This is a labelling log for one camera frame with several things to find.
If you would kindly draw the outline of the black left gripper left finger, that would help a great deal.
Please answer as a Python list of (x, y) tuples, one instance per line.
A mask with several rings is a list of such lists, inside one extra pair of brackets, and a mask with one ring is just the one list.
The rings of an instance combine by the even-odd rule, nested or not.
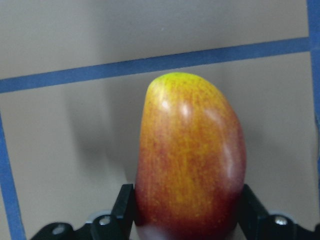
[(121, 186), (110, 211), (91, 216), (85, 224), (74, 229), (66, 222), (53, 222), (42, 227), (33, 240), (128, 240), (135, 217), (133, 184)]

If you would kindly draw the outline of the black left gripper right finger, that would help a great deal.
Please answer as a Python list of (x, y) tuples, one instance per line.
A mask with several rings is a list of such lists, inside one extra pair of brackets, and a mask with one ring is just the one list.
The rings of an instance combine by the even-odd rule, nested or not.
[(320, 225), (308, 230), (281, 213), (269, 213), (249, 185), (243, 186), (237, 223), (247, 240), (318, 240)]

